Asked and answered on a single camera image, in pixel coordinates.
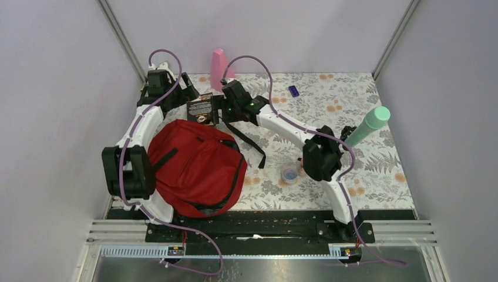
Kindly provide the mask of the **red student backpack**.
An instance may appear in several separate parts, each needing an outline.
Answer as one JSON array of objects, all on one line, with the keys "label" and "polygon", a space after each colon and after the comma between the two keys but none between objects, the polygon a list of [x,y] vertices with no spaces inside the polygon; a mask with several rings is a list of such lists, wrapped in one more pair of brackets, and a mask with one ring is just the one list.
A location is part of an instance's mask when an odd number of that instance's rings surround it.
[{"label": "red student backpack", "polygon": [[184,217],[206,218],[200,209],[219,209],[218,216],[240,198],[247,161],[226,132],[177,119],[152,139],[148,156],[157,191]]}]

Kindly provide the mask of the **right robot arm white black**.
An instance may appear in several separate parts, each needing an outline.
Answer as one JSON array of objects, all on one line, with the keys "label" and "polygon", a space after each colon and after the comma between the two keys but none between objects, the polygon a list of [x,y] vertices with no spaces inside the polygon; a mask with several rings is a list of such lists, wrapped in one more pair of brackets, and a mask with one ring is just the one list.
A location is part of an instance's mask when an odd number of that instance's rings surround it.
[{"label": "right robot arm white black", "polygon": [[221,120],[239,138],[247,137],[232,126],[235,122],[248,122],[268,129],[288,140],[300,149],[304,172],[313,180],[320,182],[332,205],[337,225],[338,237],[351,242],[360,234],[356,222],[357,210],[353,208],[346,188],[339,180],[343,175],[340,148],[345,143],[334,136],[328,126],[310,129],[284,113],[278,112],[271,101],[263,96],[252,97],[236,79],[222,79],[224,96],[218,98],[216,105],[221,110]]}]

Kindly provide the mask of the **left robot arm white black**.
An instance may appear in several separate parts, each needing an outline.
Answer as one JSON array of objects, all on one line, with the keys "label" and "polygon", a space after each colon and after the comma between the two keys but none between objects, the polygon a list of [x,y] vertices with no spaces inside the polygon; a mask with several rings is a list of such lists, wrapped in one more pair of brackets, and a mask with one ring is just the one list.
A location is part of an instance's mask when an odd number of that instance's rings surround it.
[{"label": "left robot arm white black", "polygon": [[179,239],[182,226],[173,220],[173,206],[156,189],[147,151],[166,113],[198,96],[187,73],[175,77],[166,67],[149,70],[131,125],[116,145],[102,151],[109,194],[121,198],[126,207],[143,212],[151,223],[161,224],[159,232],[167,241]]}]

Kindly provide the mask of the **pink cone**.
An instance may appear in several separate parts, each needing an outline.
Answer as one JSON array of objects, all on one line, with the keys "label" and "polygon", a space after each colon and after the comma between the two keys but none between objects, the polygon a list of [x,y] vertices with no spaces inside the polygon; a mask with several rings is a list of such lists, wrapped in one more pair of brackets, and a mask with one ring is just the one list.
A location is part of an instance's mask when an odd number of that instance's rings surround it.
[{"label": "pink cone", "polygon": [[211,55],[210,85],[218,92],[222,92],[223,86],[221,80],[228,63],[229,61],[221,48],[213,50]]}]

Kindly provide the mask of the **small purple eraser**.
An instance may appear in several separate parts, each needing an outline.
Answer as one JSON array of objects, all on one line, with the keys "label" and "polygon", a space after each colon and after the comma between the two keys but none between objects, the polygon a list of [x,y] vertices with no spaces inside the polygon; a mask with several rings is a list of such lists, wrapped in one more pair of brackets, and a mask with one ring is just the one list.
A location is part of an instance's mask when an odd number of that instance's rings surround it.
[{"label": "small purple eraser", "polygon": [[289,86],[288,90],[293,98],[299,97],[300,93],[294,85]]}]

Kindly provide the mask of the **clear cup with colourful bits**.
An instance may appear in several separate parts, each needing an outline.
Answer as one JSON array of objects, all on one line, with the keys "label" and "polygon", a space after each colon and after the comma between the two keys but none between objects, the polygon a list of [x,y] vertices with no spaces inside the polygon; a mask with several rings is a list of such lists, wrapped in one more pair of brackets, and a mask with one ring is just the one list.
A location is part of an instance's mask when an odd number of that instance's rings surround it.
[{"label": "clear cup with colourful bits", "polygon": [[286,163],[281,167],[281,180],[286,184],[294,184],[300,176],[295,162]]}]

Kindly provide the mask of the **pink capped small bottle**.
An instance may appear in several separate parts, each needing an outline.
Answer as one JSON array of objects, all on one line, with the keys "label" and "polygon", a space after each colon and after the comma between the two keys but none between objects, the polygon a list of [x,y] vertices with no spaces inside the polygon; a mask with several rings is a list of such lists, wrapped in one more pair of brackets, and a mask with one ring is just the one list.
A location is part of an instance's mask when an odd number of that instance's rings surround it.
[{"label": "pink capped small bottle", "polygon": [[303,159],[301,157],[298,158],[298,173],[301,177],[304,177],[307,175],[305,172],[305,169],[304,169],[304,162],[303,162]]}]

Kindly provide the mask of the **mint green bottle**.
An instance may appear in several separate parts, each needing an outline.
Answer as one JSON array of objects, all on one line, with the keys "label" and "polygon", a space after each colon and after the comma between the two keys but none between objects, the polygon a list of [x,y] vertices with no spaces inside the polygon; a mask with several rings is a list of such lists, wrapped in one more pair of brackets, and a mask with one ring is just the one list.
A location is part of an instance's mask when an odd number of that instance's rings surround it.
[{"label": "mint green bottle", "polygon": [[368,135],[384,127],[391,118],[391,112],[384,106],[378,106],[370,110],[356,129],[345,139],[349,147],[355,147]]}]

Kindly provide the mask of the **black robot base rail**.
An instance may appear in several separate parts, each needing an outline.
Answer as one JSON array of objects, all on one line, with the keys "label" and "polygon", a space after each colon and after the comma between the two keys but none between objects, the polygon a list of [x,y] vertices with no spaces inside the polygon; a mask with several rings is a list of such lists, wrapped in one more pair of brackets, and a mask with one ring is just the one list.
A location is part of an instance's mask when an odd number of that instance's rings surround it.
[{"label": "black robot base rail", "polygon": [[[332,216],[331,210],[230,211],[214,219],[175,216],[173,224],[204,232],[214,239],[219,248],[249,244],[271,248],[309,244],[346,244],[354,247],[357,236],[352,225],[336,223]],[[396,220],[415,220],[415,215],[411,210],[360,210],[356,217],[359,233],[366,243],[375,243],[379,237],[368,221],[391,223]],[[146,243],[180,243],[183,246],[185,235],[182,230],[150,223],[146,226]],[[192,231],[187,232],[184,246],[187,244],[212,245],[202,235]]]}]

